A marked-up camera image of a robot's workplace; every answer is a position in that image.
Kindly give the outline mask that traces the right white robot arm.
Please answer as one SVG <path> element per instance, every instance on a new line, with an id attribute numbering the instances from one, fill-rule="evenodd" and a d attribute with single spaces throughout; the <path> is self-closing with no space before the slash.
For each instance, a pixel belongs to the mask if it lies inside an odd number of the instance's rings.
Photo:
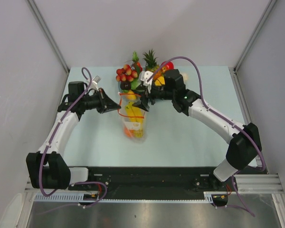
<path id="1" fill-rule="evenodd" d="M 144 111 L 149 110 L 148 103 L 155 100 L 170 100 L 174 109 L 194 118 L 216 132 L 228 144 L 225 159 L 213 171 L 209 184 L 214 190 L 222 190 L 227 179 L 246 168 L 262 151 L 258 127 L 232 120 L 211 107 L 201 94 L 186 88 L 182 74 L 177 69 L 164 73 L 164 85 L 156 86 L 151 71 L 139 74 L 141 98 L 134 104 Z"/>

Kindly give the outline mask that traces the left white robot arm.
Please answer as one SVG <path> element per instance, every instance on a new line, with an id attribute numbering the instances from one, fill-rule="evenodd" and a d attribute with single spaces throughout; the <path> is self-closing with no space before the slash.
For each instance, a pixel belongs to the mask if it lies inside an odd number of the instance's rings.
<path id="1" fill-rule="evenodd" d="M 58 107 L 56 121 L 46 141 L 37 152 L 27 155 L 26 164 L 33 188 L 65 190 L 69 185 L 79 183 L 85 190 L 90 190 L 95 186 L 95 177 L 88 174 L 88 168 L 70 168 L 62 155 L 85 111 L 95 109 L 103 114 L 121 108 L 104 89 L 94 89 L 92 95 L 89 91 L 85 82 L 68 84 L 68 94 Z"/>

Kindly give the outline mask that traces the orange fruit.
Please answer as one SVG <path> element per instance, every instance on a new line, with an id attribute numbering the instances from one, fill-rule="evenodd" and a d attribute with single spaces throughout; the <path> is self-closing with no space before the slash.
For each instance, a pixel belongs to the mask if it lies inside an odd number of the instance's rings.
<path id="1" fill-rule="evenodd" d="M 133 134 L 132 134 L 132 131 L 131 130 L 129 130 L 127 127 L 124 127 L 123 128 L 123 132 L 124 132 L 124 134 L 127 136 L 127 137 L 132 137 L 133 136 Z"/>

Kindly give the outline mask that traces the yellow banana bunch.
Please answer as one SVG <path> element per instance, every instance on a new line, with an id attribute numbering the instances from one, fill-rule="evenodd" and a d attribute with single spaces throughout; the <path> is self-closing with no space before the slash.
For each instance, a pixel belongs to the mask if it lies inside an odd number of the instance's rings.
<path id="1" fill-rule="evenodd" d="M 133 107 L 133 103 L 134 102 L 128 102 L 128 104 L 125 106 L 126 115 L 131 123 L 127 128 L 132 131 L 133 137 L 142 138 L 144 135 L 143 112 L 141 109 Z"/>

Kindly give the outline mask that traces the yellow bell pepper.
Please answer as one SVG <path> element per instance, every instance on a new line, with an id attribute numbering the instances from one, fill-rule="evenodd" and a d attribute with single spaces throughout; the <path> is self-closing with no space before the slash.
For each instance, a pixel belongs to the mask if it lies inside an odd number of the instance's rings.
<path id="1" fill-rule="evenodd" d="M 155 76 L 153 78 L 153 82 L 156 86 L 164 86 L 165 85 L 165 80 L 163 76 Z"/>

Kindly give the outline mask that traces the clear zip top bag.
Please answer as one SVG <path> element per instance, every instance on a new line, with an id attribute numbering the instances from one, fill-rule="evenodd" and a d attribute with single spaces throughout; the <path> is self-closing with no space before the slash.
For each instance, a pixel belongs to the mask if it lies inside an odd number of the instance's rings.
<path id="1" fill-rule="evenodd" d="M 132 141 L 141 143 L 146 137 L 146 112 L 134 106 L 140 101 L 140 96 L 133 92 L 118 94 L 121 109 L 117 112 L 122 121 L 123 133 Z"/>

